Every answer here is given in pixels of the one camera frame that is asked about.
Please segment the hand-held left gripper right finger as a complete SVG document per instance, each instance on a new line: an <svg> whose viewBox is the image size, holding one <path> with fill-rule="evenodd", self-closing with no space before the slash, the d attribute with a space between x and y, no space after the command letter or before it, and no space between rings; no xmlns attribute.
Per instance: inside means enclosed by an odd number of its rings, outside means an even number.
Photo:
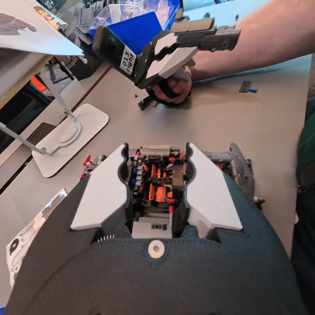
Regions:
<svg viewBox="0 0 315 315"><path fill-rule="evenodd" d="M223 172L193 143L187 143L184 201L188 205L187 222L207 238L215 228L243 229Z"/></svg>

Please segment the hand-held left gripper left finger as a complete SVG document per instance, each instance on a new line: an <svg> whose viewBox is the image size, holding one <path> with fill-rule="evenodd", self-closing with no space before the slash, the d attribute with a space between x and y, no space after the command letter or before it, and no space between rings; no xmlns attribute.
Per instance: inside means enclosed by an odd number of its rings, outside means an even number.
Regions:
<svg viewBox="0 0 315 315"><path fill-rule="evenodd" d="M92 171L70 226L72 230L114 231L127 222L128 159L128 144L124 143Z"/></svg>

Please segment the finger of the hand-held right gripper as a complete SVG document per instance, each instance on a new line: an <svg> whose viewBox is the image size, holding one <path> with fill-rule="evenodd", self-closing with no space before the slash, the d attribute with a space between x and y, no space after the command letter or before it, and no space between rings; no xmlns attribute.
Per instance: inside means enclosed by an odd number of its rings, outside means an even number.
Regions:
<svg viewBox="0 0 315 315"><path fill-rule="evenodd" d="M198 52L198 47L176 48L171 54L167 54L162 60L154 60L150 65L146 79L159 76L162 79L174 77L176 79L189 79L190 76L183 67L192 61L193 56Z"/></svg>
<svg viewBox="0 0 315 315"><path fill-rule="evenodd" d="M154 57L165 57L173 53L178 47L177 35L168 33L157 40L154 48Z"/></svg>

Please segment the small grey lego subassembly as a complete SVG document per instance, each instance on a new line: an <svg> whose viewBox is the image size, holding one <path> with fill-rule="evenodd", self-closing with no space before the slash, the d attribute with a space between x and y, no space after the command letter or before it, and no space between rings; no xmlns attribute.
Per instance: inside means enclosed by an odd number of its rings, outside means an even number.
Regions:
<svg viewBox="0 0 315 315"><path fill-rule="evenodd" d="M175 14L175 23L170 32L176 39L180 48L197 47L200 51L232 51L239 39L241 29L233 26L214 25L215 19L207 12L202 19L191 21L183 15L183 9L178 9Z"/></svg>

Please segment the large grey lego vehicle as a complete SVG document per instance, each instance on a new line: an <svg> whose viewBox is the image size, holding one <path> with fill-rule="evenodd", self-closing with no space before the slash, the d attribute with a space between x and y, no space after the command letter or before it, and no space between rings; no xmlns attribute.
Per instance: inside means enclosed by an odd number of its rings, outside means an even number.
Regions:
<svg viewBox="0 0 315 315"><path fill-rule="evenodd" d="M227 152L202 151L222 172L230 177L259 210L265 203L263 197L254 195L255 181L252 163L245 159L235 143ZM105 156L94 161L89 156L83 164L85 169L81 179L89 177ZM186 152L170 146L142 146L129 150L126 183L130 190L127 217L133 217L132 236L152 238L153 232L161 238L180 237L187 222L188 205L184 201L187 159ZM112 238L113 231L103 231Z"/></svg>

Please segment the person's right forearm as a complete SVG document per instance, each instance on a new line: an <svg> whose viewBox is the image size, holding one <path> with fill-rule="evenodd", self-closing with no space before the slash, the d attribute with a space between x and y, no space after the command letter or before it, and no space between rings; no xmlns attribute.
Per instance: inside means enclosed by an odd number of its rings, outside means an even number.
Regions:
<svg viewBox="0 0 315 315"><path fill-rule="evenodd" d="M193 82L273 66L315 51L315 1L273 0L236 24L232 51L199 51Z"/></svg>

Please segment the dark printed lego box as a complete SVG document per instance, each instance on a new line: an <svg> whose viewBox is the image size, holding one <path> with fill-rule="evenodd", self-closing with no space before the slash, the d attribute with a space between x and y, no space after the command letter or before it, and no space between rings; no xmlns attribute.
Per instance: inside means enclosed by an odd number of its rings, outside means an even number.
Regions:
<svg viewBox="0 0 315 315"><path fill-rule="evenodd" d="M91 77L102 61L92 51L92 36L88 33L97 15L108 4L115 2L106 0L39 0L37 1L50 13L67 23L61 33L84 52L85 64L74 58L67 66L78 81Z"/></svg>

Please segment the lego sticker sheet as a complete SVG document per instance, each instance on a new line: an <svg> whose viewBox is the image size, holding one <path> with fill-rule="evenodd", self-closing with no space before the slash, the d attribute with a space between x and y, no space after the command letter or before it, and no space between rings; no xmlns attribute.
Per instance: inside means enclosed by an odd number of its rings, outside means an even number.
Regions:
<svg viewBox="0 0 315 315"><path fill-rule="evenodd" d="M39 230L55 208L65 199L67 192L62 188L50 202L22 229L6 246L6 263L9 271L10 286L13 288L22 261Z"/></svg>

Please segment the lego instruction booklet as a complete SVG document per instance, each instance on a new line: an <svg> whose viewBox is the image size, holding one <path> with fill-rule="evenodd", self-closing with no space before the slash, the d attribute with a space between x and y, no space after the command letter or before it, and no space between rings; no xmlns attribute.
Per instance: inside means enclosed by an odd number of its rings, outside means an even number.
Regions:
<svg viewBox="0 0 315 315"><path fill-rule="evenodd" d="M57 56L84 56L62 35L66 25L37 1L0 1L1 49Z"/></svg>

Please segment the person's right hand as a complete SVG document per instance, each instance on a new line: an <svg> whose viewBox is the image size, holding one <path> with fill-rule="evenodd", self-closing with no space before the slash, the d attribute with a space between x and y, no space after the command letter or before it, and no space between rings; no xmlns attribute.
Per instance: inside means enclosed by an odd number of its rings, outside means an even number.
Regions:
<svg viewBox="0 0 315 315"><path fill-rule="evenodd" d="M174 77L164 79L148 90L149 96L160 104L177 106L182 104L191 94L191 68L184 66L183 70L188 75L188 80Z"/></svg>

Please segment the blue plastic bin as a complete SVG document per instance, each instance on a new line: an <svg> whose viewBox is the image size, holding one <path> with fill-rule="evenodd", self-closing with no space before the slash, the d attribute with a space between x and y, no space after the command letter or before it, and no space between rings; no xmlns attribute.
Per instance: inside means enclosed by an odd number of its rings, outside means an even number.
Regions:
<svg viewBox="0 0 315 315"><path fill-rule="evenodd" d="M135 18L128 19L126 21L114 23L107 27L117 37L121 39L132 51L139 54L144 46L150 42L160 31L169 30L171 25L175 21L175 13L167 21L164 27L160 26L159 21L154 12L150 12ZM88 30L88 33L94 38L97 27L92 25Z"/></svg>

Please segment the pile of clear plastic bags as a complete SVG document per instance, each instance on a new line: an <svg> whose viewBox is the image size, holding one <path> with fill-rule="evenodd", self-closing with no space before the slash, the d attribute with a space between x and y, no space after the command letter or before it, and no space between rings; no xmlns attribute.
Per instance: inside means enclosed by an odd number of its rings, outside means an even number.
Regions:
<svg viewBox="0 0 315 315"><path fill-rule="evenodd" d="M164 27L177 7L179 7L179 1L171 0L111 1L96 16L94 27L108 26L150 12L155 13L160 26Z"/></svg>

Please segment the white book stand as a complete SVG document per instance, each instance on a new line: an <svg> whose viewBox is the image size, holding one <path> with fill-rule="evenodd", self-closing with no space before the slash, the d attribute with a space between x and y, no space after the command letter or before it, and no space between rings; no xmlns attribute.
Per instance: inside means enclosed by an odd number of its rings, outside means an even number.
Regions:
<svg viewBox="0 0 315 315"><path fill-rule="evenodd" d="M91 104L78 105L104 77L109 65L61 94L43 71L57 58L47 54L1 49L1 187L32 156L44 177L55 175L109 121ZM47 89L31 83L36 76Z"/></svg>

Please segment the person's green shirt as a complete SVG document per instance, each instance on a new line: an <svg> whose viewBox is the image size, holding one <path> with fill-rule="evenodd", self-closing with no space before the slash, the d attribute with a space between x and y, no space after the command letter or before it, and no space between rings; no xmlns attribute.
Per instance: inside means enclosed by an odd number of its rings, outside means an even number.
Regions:
<svg viewBox="0 0 315 315"><path fill-rule="evenodd" d="M307 102L297 146L298 192L291 263L309 314L315 313L315 99Z"/></svg>

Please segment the orange plastic object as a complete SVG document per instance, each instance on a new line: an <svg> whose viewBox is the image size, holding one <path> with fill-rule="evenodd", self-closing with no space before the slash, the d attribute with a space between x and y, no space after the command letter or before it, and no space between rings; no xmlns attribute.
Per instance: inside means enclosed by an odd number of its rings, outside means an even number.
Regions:
<svg viewBox="0 0 315 315"><path fill-rule="evenodd" d="M46 87L43 83L41 83L41 81L39 81L36 76L33 76L33 77L31 78L31 83L32 83L32 84L34 85L34 87L35 87L36 89L38 89L40 92L44 92L44 91L47 89L47 87Z"/></svg>

